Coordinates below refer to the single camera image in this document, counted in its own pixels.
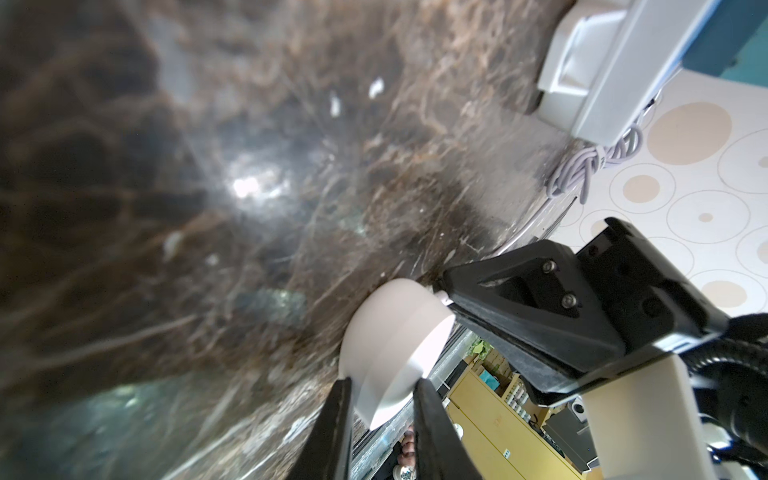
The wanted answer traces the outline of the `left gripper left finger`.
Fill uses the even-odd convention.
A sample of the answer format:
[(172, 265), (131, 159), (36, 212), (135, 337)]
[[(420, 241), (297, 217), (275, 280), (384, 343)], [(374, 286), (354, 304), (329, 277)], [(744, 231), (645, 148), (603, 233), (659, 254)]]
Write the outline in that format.
[(353, 382), (338, 379), (287, 479), (349, 478), (353, 411)]

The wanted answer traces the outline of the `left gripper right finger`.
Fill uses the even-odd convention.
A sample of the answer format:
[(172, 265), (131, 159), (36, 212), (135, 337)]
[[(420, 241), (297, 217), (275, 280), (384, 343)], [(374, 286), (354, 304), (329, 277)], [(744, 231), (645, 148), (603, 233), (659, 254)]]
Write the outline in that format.
[(481, 480), (433, 384), (419, 379), (413, 394), (417, 477)]

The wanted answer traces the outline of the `white earbud case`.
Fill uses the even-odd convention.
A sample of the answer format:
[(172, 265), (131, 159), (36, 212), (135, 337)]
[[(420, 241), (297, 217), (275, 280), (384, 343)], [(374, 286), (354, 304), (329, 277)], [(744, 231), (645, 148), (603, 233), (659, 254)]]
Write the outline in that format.
[(456, 316), (444, 291), (394, 279), (373, 291), (353, 314), (339, 357), (339, 377), (352, 382), (352, 406), (372, 431), (390, 421), (429, 376)]

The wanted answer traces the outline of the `white power strip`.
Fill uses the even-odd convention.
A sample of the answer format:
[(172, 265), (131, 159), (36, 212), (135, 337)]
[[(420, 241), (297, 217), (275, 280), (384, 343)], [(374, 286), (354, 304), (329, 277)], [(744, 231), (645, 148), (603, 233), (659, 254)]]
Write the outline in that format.
[(616, 143), (672, 75), (713, 1), (576, 2), (538, 79), (538, 117), (572, 137)]

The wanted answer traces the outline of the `teal charger adapter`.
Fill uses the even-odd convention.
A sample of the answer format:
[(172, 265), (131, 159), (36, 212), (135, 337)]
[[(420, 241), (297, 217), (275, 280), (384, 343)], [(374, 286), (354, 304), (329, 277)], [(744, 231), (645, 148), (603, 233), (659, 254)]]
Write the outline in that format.
[(767, 87), (767, 1), (720, 1), (682, 57), (684, 70)]

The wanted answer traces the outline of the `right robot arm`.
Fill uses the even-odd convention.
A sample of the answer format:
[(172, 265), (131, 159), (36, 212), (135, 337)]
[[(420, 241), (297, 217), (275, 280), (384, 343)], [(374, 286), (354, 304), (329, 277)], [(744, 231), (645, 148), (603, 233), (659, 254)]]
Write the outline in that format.
[(540, 240), (452, 267), (439, 286), (536, 404), (562, 404), (675, 353), (698, 411), (736, 440), (720, 457), (766, 466), (766, 315), (730, 318), (632, 224), (608, 218), (579, 251)]

